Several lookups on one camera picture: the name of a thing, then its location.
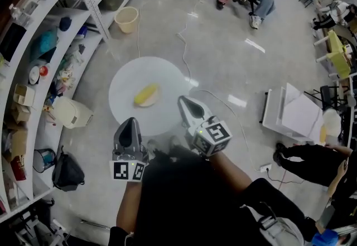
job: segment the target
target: white desk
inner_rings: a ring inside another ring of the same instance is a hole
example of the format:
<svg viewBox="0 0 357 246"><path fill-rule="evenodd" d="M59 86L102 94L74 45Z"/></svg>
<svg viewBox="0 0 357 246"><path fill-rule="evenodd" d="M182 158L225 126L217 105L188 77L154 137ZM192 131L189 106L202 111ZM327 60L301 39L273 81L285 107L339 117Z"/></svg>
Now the white desk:
<svg viewBox="0 0 357 246"><path fill-rule="evenodd" d="M134 97L147 85L158 83L160 97L150 107L138 107ZM182 121L177 98L188 95L190 84L181 71L159 57L140 57L121 67L109 88L109 105L121 124L129 117L139 121L143 136L155 136L169 131Z"/></svg>
<svg viewBox="0 0 357 246"><path fill-rule="evenodd" d="M299 142L320 143L322 109L291 84L269 90L263 126Z"/></svg>

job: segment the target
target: white cable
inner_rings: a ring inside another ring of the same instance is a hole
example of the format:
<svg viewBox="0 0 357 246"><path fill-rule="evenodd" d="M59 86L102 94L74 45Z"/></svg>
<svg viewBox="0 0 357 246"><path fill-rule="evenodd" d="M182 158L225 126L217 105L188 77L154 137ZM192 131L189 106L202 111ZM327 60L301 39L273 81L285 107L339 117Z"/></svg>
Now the white cable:
<svg viewBox="0 0 357 246"><path fill-rule="evenodd" d="M147 0L146 2L144 2L144 4L141 6L144 7L150 0ZM204 3L204 1L202 0L196 0L196 3L195 3L195 6L194 6L194 10L193 10L193 13L195 13L196 11L196 7L198 5L198 3ZM141 8L139 9L139 23L138 23L138 37L137 37L137 47L138 47L138 57L140 57L140 48L139 48L139 28L140 28L140 21L141 21ZM186 62L185 60L185 55L186 55L186 50L187 50L187 42L186 42L186 39L183 37L182 33L185 32L187 30L187 22L189 20L189 15L187 15L186 17L186 22L185 22L185 28L179 32L179 33L176 33L176 36L185 44L185 49L184 49L184 53L182 54L182 60L183 62L185 63L186 67L187 67L187 70L189 71L189 83L191 82L191 70L190 70L190 67L188 65L188 63ZM205 90L205 89L200 89L200 90L194 90L194 91L204 91L204 92L207 92L209 94L211 94L213 97L217 98L219 101L221 101L233 114L234 116L236 117L239 125L240 125L240 129L242 130L242 134L243 134L243 137L244 137L244 141L245 141L245 145L247 146L247 152L248 152L248 157L249 157L249 160L250 160L250 164L252 165L252 168L253 170L257 171L257 172L260 172L260 170L257 170L255 167L254 167L254 164L253 164L253 161L252 161L252 157L250 155L250 152L249 152L249 147L248 147L248 141L247 141L247 138L245 136L245 133L244 133L244 129L243 129L243 126L239 120L239 117L237 116L237 114L233 111L233 109L226 103L224 102L223 100L221 100L219 97L217 97L216 95L214 95L212 92L210 92L209 90Z"/></svg>

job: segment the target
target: polished concrete floor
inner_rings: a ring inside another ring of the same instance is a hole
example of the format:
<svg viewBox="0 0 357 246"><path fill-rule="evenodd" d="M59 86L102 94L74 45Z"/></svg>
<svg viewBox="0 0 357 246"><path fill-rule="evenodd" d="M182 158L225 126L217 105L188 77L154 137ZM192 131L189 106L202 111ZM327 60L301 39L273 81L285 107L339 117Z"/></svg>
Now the polished concrete floor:
<svg viewBox="0 0 357 246"><path fill-rule="evenodd" d="M315 63L315 58L323 51L313 46L314 38L308 23L313 18L313 9L304 9L298 0L276 0L276 10L259 30L252 30L246 8L230 1L218 11L215 1L132 0L129 5L141 9L140 53L141 56L164 58L189 76L182 60L185 45L176 36L187 23L187 29L182 33L187 41L185 59L192 73L192 82L198 84L192 89L191 96L205 102L213 114L228 124L233 139L224 151L227 156L252 179L267 178L266 173L254 169L273 162L277 140L288 145L293 142L259 124L264 92L286 82L300 90L330 83L328 72ZM54 192L57 206L66 213L107 226L115 224L125 188L125 183L113 182L109 176L113 134L119 124L109 108L108 90L119 68L138 57L136 32L124 35L114 23L110 33L114 38L114 57L108 53L106 44L101 44L74 96L94 111L93 120L86 128L64 130L61 139L65 150L71 152L83 168L85 185L74 192ZM248 44L246 39L257 46ZM212 95L194 92L196 89L209 90L230 104L244 128L249 151L239 122L231 111ZM227 101L230 95L239 99L236 100L238 105ZM183 134L177 128L177 131L156 136L156 139L162 145L167 144L170 134L175 132ZM269 174L275 180L302 181L285 173L275 163ZM271 183L306 215L319 218L326 202L326 189L309 182ZM64 212L59 211L58 216L63 215ZM106 230L97 233L95 229L87 228L79 232L82 237L102 244L106 244L109 237Z"/></svg>

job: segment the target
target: white round table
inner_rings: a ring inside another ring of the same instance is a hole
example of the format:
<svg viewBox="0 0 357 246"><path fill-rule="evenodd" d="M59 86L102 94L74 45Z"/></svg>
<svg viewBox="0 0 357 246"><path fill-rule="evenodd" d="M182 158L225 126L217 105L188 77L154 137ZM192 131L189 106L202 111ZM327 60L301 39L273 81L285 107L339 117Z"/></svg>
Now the white round table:
<svg viewBox="0 0 357 246"><path fill-rule="evenodd" d="M134 97L152 83L160 86L158 101L150 107L136 106ZM159 57L140 57L125 64L114 76L109 88L109 105L120 124L135 117L143 136L155 136L182 121L177 99L189 91L189 82L175 65Z"/></svg>

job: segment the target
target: bag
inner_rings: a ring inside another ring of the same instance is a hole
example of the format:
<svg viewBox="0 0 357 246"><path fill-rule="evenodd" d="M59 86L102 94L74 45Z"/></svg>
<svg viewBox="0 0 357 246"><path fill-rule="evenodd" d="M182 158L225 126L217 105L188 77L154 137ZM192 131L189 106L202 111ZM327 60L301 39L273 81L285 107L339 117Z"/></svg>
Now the bag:
<svg viewBox="0 0 357 246"><path fill-rule="evenodd" d="M78 185L84 185L84 173L78 164L68 155L64 154L63 146L61 155L52 173L54 186L62 191L76 190Z"/></svg>
<svg viewBox="0 0 357 246"><path fill-rule="evenodd" d="M272 216L263 216L250 206L248 208L260 226L260 233L272 246L303 246L304 238L298 227L290 219Z"/></svg>

